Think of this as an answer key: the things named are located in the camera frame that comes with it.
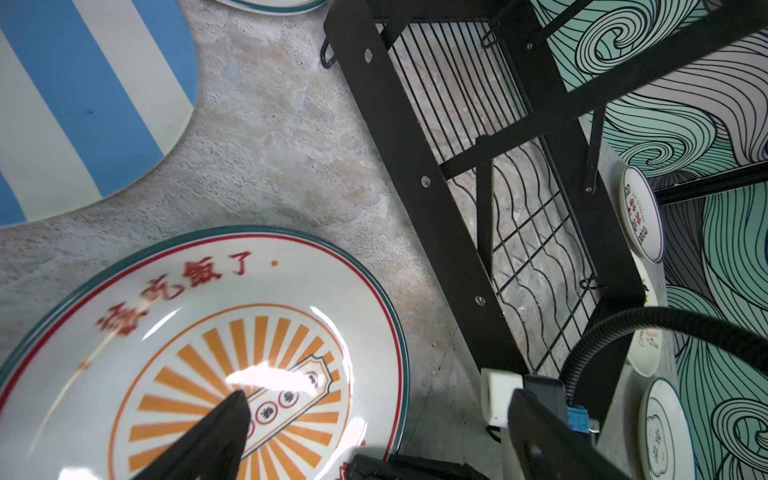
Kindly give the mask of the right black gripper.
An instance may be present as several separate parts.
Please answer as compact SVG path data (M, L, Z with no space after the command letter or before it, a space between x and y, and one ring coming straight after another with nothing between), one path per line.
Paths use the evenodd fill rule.
M347 467L351 480L488 480L468 464L396 455L387 461L358 454Z

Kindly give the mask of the black wire dish rack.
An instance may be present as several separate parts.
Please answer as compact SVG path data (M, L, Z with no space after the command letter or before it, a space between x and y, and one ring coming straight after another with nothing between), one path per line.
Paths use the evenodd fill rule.
M627 166L669 304L766 331L765 2L334 1L324 30L478 367L555 376L638 303Z

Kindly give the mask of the orange sunburst plate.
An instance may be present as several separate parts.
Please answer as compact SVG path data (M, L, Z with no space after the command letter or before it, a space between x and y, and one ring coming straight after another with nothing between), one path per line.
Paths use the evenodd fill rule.
M385 290L340 247L277 227L143 249L54 307L1 369L5 479L129 479L234 392L240 479L343 479L400 448L410 375Z
M224 5L267 15L298 15L313 11L326 0L218 0Z

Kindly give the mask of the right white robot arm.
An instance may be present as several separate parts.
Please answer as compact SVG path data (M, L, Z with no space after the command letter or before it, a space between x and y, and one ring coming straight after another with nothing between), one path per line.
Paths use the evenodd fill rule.
M587 400L576 392L596 392L582 373L603 373L603 348L629 337L628 362L651 378L634 424L642 473L648 479L688 479L695 473L689 416L677 391L658 378L662 354L675 335L697 339L754 370L767 372L767 340L731 322L668 307L621 311L585 331L564 360L558 378L482 372L481 406L487 424L499 428L507 479L623 479L625 473L588 439Z

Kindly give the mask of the blue striped plate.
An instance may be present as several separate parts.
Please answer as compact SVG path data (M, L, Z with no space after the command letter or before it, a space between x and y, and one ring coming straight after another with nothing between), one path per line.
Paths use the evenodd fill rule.
M198 94L189 25L174 1L1 5L1 222L106 199L153 170Z

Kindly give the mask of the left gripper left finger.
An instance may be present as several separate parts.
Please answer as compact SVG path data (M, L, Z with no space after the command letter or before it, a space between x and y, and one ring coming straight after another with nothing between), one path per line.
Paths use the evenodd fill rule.
M236 479L249 426L247 397L237 390L134 479Z

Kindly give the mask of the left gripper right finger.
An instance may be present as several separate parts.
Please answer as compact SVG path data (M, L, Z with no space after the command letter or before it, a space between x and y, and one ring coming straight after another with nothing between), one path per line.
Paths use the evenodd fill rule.
M525 413L509 438L524 479L625 479L616 466L580 434L559 421L539 422Z

